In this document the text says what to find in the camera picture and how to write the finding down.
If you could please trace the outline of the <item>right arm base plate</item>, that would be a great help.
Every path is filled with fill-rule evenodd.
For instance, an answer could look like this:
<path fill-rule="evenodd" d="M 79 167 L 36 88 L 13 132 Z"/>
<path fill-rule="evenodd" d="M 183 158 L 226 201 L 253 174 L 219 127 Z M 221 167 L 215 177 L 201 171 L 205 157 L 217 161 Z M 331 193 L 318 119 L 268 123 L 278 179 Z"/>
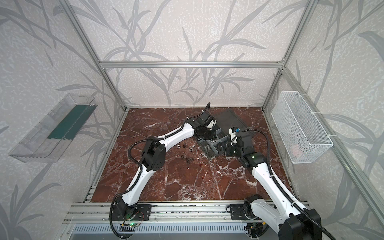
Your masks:
<path fill-rule="evenodd" d="M 230 214 L 232 221 L 251 221 L 255 219 L 246 215 L 243 204 L 230 204 L 226 206 L 226 211 Z"/>

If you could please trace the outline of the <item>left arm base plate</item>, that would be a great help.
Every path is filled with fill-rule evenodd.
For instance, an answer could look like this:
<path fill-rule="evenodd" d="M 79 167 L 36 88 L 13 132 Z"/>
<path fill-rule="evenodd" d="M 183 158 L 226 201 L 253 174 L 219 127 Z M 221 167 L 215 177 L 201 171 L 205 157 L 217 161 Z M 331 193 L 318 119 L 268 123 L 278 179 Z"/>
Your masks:
<path fill-rule="evenodd" d="M 122 210 L 114 204 L 109 220 L 111 221 L 148 221 L 151 215 L 152 205 L 139 204 L 125 207 Z"/>

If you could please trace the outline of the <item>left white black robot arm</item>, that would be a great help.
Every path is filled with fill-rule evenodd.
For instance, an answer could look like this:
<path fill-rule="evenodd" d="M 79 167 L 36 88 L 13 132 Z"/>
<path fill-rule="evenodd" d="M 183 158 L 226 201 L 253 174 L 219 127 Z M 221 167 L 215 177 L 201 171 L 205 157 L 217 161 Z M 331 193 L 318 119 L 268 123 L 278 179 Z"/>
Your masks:
<path fill-rule="evenodd" d="M 207 103 L 202 112 L 184 120 L 175 130 L 158 137 L 149 137 L 133 143 L 128 149 L 128 158 L 138 165 L 138 170 L 127 189 L 114 196 L 110 215 L 117 214 L 119 219 L 129 219 L 135 213 L 135 207 L 141 193 L 152 175 L 166 162 L 166 153 L 172 147 L 186 139 L 212 140 L 216 136 L 216 119 L 210 114 L 211 103 Z"/>

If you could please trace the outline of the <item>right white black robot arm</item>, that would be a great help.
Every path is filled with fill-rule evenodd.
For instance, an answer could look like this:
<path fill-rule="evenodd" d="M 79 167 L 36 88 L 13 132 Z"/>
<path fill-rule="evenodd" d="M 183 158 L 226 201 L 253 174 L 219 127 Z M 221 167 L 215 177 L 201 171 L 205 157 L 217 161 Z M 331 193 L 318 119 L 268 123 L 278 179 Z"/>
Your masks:
<path fill-rule="evenodd" d="M 267 141 L 266 154 L 256 152 L 250 132 L 263 135 Z M 322 226 L 322 219 L 314 209 L 304 206 L 279 179 L 271 166 L 271 141 L 258 129 L 230 128 L 230 153 L 262 185 L 274 203 L 269 206 L 258 195 L 245 199 L 245 212 L 250 219 L 259 218 L 273 229 L 281 240 L 321 240 L 323 235 L 335 237 Z"/>

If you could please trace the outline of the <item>grey plastic organizer box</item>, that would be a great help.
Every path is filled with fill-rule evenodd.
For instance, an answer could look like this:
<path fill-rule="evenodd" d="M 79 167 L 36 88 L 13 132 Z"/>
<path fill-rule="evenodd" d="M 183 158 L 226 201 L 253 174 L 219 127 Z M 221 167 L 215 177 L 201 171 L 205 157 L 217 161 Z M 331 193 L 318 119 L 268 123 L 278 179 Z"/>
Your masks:
<path fill-rule="evenodd" d="M 216 136 L 212 141 L 200 140 L 198 141 L 202 151 L 209 160 L 213 160 L 219 156 L 225 156 L 224 150 L 226 143 L 231 142 L 229 129 L 232 127 L 237 127 L 242 130 L 246 130 L 248 126 L 245 122 L 232 110 L 226 110 L 215 115 L 217 121 L 215 125 Z M 244 162 L 246 158 L 251 158 L 252 155 L 246 155 L 242 158 L 238 158 L 240 161 Z"/>

